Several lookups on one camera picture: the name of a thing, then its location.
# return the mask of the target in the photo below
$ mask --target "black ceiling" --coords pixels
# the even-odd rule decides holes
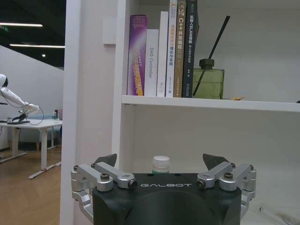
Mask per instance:
[[[55,67],[64,66],[63,48],[24,48],[9,44],[65,45],[66,0],[2,0],[0,23],[42,24],[41,28],[0,27],[0,45]]]

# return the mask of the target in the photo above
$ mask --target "book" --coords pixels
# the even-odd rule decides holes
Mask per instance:
[[[145,65],[145,96],[156,96],[158,80],[158,35],[156,29],[147,30],[146,65]]]
[[[195,45],[199,29],[197,0],[187,0],[186,14],[182,97],[191,98],[193,89]]]
[[[173,95],[175,98],[180,98],[182,94],[186,7],[187,7],[187,3],[185,1],[178,2],[176,46],[175,46],[174,95]]]
[[[130,16],[128,95],[142,96],[144,93],[147,24],[148,20],[145,15]]]
[[[165,75],[168,46],[168,12],[160,12],[157,64],[157,96],[165,96]]]
[[[173,97],[174,91],[174,67],[175,67],[175,42],[176,42],[176,21],[177,19],[177,0],[170,0],[169,9],[169,30],[168,30],[168,55],[167,55],[167,74],[166,74],[166,97]]]

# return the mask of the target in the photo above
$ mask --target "blue sofa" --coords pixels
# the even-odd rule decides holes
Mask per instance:
[[[28,120],[41,120],[43,115],[33,115],[29,116]],[[52,115],[45,115],[44,119],[52,119]],[[54,140],[61,141],[60,138],[60,127],[54,127]],[[9,142],[12,141],[12,129],[9,127],[7,129],[7,139]],[[48,136],[47,140],[51,140],[51,128],[48,129]],[[19,142],[26,142],[26,143],[36,143],[37,150],[39,149],[39,143],[41,142],[41,136],[39,135],[39,130],[37,129],[27,129],[22,128],[20,131],[20,140]]]

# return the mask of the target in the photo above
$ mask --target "ceiling light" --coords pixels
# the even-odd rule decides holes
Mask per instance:
[[[41,24],[33,24],[33,23],[15,23],[15,22],[0,22],[0,25],[3,26],[20,26],[20,27],[42,27]]]
[[[33,47],[33,48],[65,48],[62,45],[17,45],[17,44],[10,44],[13,47]]]

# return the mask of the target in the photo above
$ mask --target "purple book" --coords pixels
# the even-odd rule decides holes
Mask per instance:
[[[130,16],[128,95],[143,96],[144,94],[147,25],[147,16]]]

